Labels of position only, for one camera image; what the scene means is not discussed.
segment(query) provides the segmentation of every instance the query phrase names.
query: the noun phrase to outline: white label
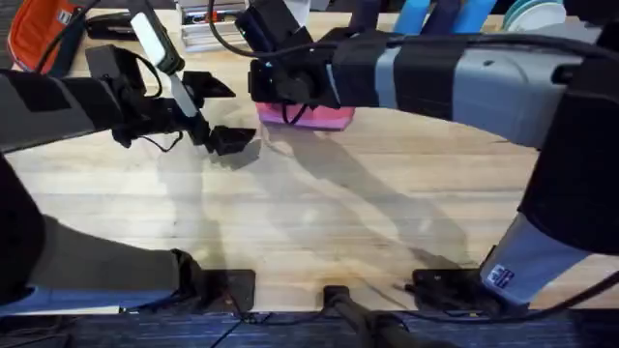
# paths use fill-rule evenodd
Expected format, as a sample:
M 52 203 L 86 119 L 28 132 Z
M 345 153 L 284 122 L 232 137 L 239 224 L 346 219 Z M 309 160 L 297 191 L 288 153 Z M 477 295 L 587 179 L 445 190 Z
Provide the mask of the white label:
M 502 265 L 496 265 L 487 275 L 487 280 L 494 286 L 505 289 L 507 284 L 514 278 L 514 272 L 506 269 Z
M 58 12 L 58 16 L 56 17 L 56 19 L 58 19 L 59 22 L 67 25 L 71 21 L 71 17 L 72 16 L 70 12 L 67 12 L 65 10 L 60 10 Z

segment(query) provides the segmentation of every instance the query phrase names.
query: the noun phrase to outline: wire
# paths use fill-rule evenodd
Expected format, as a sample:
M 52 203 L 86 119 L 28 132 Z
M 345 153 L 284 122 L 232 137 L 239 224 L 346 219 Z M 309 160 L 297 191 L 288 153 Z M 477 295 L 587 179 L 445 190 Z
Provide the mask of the wire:
M 264 318 L 262 318 L 262 320 L 259 323 L 256 324 L 264 324 L 267 320 L 269 320 L 269 318 L 271 318 L 273 316 L 273 312 L 267 314 Z M 228 329 L 225 333 L 223 333 L 220 338 L 218 338 L 213 344 L 211 344 L 210 348 L 215 348 L 217 347 L 220 343 L 222 343 L 230 334 L 232 334 L 238 327 L 241 326 L 241 324 L 249 324 L 246 321 L 247 318 L 241 318 L 241 320 L 239 320 L 236 324 L 234 324 L 232 327 L 230 327 L 230 329 Z
M 174 139 L 174 142 L 172 142 L 172 145 L 170 145 L 170 147 L 168 147 L 167 149 L 165 149 L 162 145 L 158 144 L 157 141 L 149 138 L 148 136 L 139 136 L 139 138 L 142 138 L 148 142 L 150 142 L 151 144 L 157 146 L 163 153 L 168 153 L 170 152 L 170 150 L 174 149 L 174 147 L 176 146 L 176 144 L 178 144 L 179 141 L 183 140 L 183 133 L 181 131 L 178 132 L 178 136 L 176 137 L 176 139 Z
M 220 336 L 220 338 L 218 338 L 215 342 L 213 342 L 213 344 L 211 344 L 211 348 L 215 348 L 218 345 L 220 345 L 220 343 L 222 343 L 230 334 L 232 334 L 238 327 L 240 327 L 241 324 L 243 324 L 243 319 L 239 320 L 236 324 L 232 325 L 230 329 L 228 329 L 225 333 L 223 333 Z
M 331 306 L 328 305 L 320 309 L 319 312 L 309 315 L 305 318 L 291 320 L 287 322 L 269 322 L 269 323 L 257 322 L 257 323 L 248 323 L 248 324 L 256 325 L 256 326 L 265 326 L 265 327 L 289 327 L 289 326 L 302 325 L 302 324 L 311 323 L 313 321 L 316 321 L 320 318 L 325 317 L 327 314 L 327 310 L 329 310 L 330 308 Z
M 270 312 L 264 319 L 258 322 L 255 320 L 255 316 L 253 315 L 253 313 L 246 313 L 241 310 L 241 307 L 239 306 L 238 301 L 236 300 L 234 296 L 232 296 L 232 294 L 226 293 L 226 295 L 230 299 L 232 304 L 234 305 L 236 314 L 241 318 L 242 321 L 244 321 L 245 324 L 248 324 L 248 325 L 265 326 L 265 327 L 289 327 L 289 326 L 296 326 L 296 325 L 310 323 L 320 318 L 333 319 L 333 317 L 326 316 L 327 311 L 335 304 L 334 302 L 331 302 L 329 304 L 326 304 L 322 309 L 320 309 L 319 312 L 309 315 L 308 317 L 305 317 L 305 318 L 291 320 L 287 322 L 267 323 L 266 321 L 274 315 L 273 312 Z
M 147 96 L 146 98 L 151 98 L 151 99 L 159 98 L 162 95 L 162 92 L 163 92 L 162 80 L 159 78 L 159 75 L 157 74 L 157 70 L 155 69 L 155 67 L 153 67 L 153 64 L 151 64 L 151 62 L 149 62 L 144 57 L 140 56 L 139 54 L 135 54 L 135 53 L 129 51 L 128 49 L 125 49 L 125 48 L 118 48 L 118 49 L 121 49 L 121 50 L 123 50 L 125 52 L 128 52 L 130 55 L 135 57 L 135 59 L 137 59 L 140 62 L 142 62 L 144 64 L 144 66 L 146 67 L 146 69 L 148 69 L 148 71 L 151 72 L 151 74 L 157 79 L 157 84 L 159 86 L 159 89 L 157 90 L 157 93 L 155 93 L 152 96 Z
M 307 104 L 303 104 L 303 106 L 301 107 L 301 109 L 299 110 L 299 112 L 297 112 L 297 115 L 292 119 L 292 121 L 288 120 L 288 111 L 287 111 L 287 105 L 284 102 L 281 105 L 281 118 L 283 118 L 283 121 L 287 124 L 287 125 L 296 125 L 297 122 L 299 122 L 299 120 L 301 119 L 301 116 L 303 116 L 303 114 L 306 112 L 306 110 L 308 109 L 308 105 Z
M 209 0 L 209 6 L 207 9 L 209 18 L 213 17 L 214 8 L 215 8 L 215 0 Z M 301 45 L 294 46 L 294 47 L 281 49 L 276 52 L 245 51 L 239 47 L 236 47 L 228 43 L 217 30 L 217 26 L 215 25 L 213 20 L 209 20 L 209 28 L 211 29 L 211 32 L 213 33 L 213 36 L 215 37 L 215 39 L 217 39 L 217 41 L 220 42 L 220 44 L 223 47 L 225 47 L 227 50 L 234 52 L 238 55 L 241 55 L 244 57 L 250 57 L 250 58 L 269 59 L 269 58 L 280 57 L 282 55 L 286 55 L 286 54 L 290 54 L 294 52 L 309 50 L 312 48 L 337 48 L 338 47 L 338 43 L 306 43 L 306 44 L 301 44 Z
M 208 16 L 213 15 L 215 8 L 215 0 L 209 0 Z M 209 20 L 209 28 L 213 33 L 213 36 L 217 41 L 229 51 L 238 55 L 257 59 L 270 59 L 277 58 L 291 53 L 296 53 L 305 50 L 312 50 L 318 48 L 338 48 L 339 43 L 330 42 L 317 42 L 317 43 L 305 43 L 294 47 L 284 48 L 275 52 L 252 52 L 246 51 L 239 47 L 236 47 L 228 43 L 218 32 L 217 26 L 212 20 Z M 360 44 L 387 44 L 387 45 L 402 45 L 402 44 L 448 44 L 448 43 L 462 43 L 465 42 L 468 45 L 480 46 L 489 44 L 529 44 L 534 46 L 540 46 L 545 48 L 559 49 L 579 56 L 597 56 L 604 57 L 619 63 L 619 53 L 616 53 L 610 49 L 595 46 L 594 44 L 580 42 L 573 39 L 547 37 L 542 35 L 530 35 L 530 34 L 501 34 L 501 35 L 467 35 L 467 39 L 462 39 L 463 35 L 451 35 L 445 37 L 434 36 L 400 36 L 389 39 L 386 43 L 384 41 L 367 40 L 359 41 Z
M 489 325 L 489 324 L 521 324 L 533 320 L 546 319 L 547 317 L 558 314 L 566 309 L 569 309 L 575 305 L 581 304 L 595 296 L 602 294 L 604 291 L 610 289 L 614 285 L 619 283 L 619 272 L 615 272 L 612 275 L 607 276 L 602 281 L 582 291 L 581 293 L 567 299 L 566 301 L 556 304 L 550 308 L 543 309 L 531 314 L 527 314 L 520 317 L 513 318 L 496 318 L 496 319 L 446 319 L 440 317 L 426 316 L 413 311 L 405 311 L 402 314 L 427 320 L 434 323 L 443 324 L 463 324 L 463 325 Z
M 37 63 L 37 66 L 34 69 L 34 73 L 41 73 L 41 71 L 43 70 L 43 67 L 45 66 L 45 63 L 47 63 L 47 59 L 49 58 L 49 55 L 54 50 L 56 45 L 60 43 L 62 38 L 67 34 L 67 32 L 69 32 L 69 30 L 71 30 L 75 26 L 76 23 L 78 23 L 81 19 L 83 19 L 86 16 L 86 13 L 88 13 L 90 9 L 97 6 L 97 4 L 99 4 L 100 2 L 101 0 L 92 0 L 88 5 L 86 5 L 78 14 L 76 14 L 71 19 L 71 21 L 67 24 L 67 26 L 65 26 L 65 28 L 61 30 L 60 33 L 58 33 L 58 35 L 56 35 L 56 37 L 51 41 L 51 43 L 47 45 L 47 48 L 45 49 L 44 53 L 41 55 L 41 59 L 39 60 L 39 63 Z

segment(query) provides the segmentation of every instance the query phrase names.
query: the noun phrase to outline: pink sponge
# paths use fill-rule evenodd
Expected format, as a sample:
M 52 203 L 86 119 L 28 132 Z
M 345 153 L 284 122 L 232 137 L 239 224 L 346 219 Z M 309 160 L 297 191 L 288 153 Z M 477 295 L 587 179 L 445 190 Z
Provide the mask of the pink sponge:
M 288 105 L 286 107 L 288 119 L 292 120 L 301 110 L 301 107 L 300 104 Z M 281 116 L 281 104 L 257 102 L 256 108 L 258 109 L 260 121 L 263 123 L 284 124 L 283 117 Z M 318 106 L 314 110 L 308 107 L 294 126 L 324 131 L 343 131 L 352 121 L 354 114 L 354 107 L 332 109 Z

